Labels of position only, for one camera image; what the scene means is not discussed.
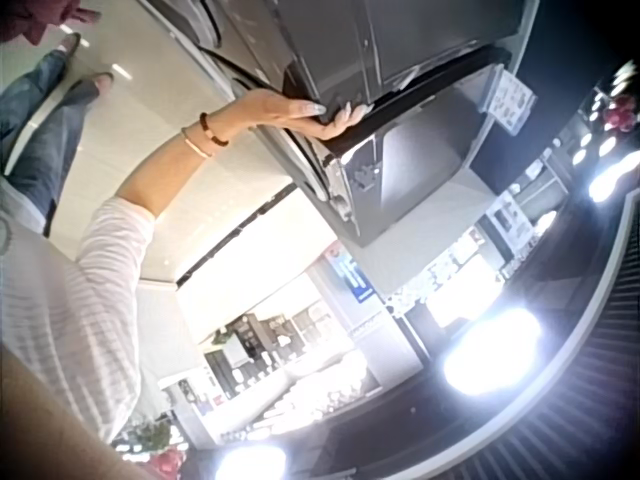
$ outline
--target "floor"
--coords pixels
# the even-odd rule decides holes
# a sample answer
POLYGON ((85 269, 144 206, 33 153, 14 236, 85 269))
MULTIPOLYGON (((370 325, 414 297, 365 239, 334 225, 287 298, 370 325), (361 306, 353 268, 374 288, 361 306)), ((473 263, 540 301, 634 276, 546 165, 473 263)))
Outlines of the floor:
MULTIPOLYGON (((115 73, 112 91, 98 101, 86 119, 51 235, 54 244, 69 256, 75 254, 95 208, 146 155, 197 119, 201 111, 226 103, 175 35, 138 2, 83 0, 83 6, 100 10, 103 18, 95 26, 68 24, 82 33, 85 46, 79 48, 67 78, 27 126, 17 147, 18 151, 78 77, 109 70, 113 63, 130 75, 127 79, 115 73)), ((4 45, 2 86, 30 70, 64 35, 60 28, 50 26, 39 46, 24 39, 4 45)), ((175 280, 289 181, 252 134, 240 137, 195 175, 159 219, 142 277, 175 280)), ((307 202, 303 196, 297 198, 307 202)))

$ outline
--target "jeans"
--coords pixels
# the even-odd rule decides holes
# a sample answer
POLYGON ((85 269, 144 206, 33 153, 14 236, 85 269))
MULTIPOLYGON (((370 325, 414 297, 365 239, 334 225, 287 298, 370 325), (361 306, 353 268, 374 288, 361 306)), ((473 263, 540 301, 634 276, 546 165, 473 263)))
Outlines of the jeans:
POLYGON ((18 135, 60 83, 65 67, 66 55, 53 50, 0 95, 0 174, 49 224, 80 142, 87 108, 99 95, 93 81, 74 84, 35 130, 10 173, 6 168, 18 135))

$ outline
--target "label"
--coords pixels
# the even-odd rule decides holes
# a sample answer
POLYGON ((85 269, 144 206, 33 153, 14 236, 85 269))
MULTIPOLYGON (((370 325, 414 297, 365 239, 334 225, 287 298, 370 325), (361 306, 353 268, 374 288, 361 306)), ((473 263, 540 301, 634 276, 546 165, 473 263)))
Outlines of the label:
POLYGON ((510 72, 503 70, 497 80, 488 112, 511 135, 517 135, 529 118, 537 97, 510 72))
POLYGON ((363 303, 375 295, 375 290, 369 280, 342 245, 334 245, 324 255, 336 273, 344 280, 358 303, 363 303))

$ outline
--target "manicured nail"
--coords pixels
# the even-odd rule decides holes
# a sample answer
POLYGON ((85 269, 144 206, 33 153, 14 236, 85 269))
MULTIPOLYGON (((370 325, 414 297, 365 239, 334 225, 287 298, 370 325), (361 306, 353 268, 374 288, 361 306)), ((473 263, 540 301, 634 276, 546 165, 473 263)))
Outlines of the manicured nail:
POLYGON ((319 105, 317 103, 313 103, 306 108, 309 115, 322 115, 323 113, 327 112, 327 107, 325 107, 324 105, 319 105))

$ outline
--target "white striped sleeve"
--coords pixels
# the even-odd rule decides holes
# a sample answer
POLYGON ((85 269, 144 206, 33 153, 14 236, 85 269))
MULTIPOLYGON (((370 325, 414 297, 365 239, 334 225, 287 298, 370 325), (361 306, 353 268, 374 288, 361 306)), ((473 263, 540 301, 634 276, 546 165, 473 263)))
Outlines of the white striped sleeve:
POLYGON ((135 322, 135 289, 155 218, 118 197, 96 210, 76 263, 105 306, 121 321, 135 322))

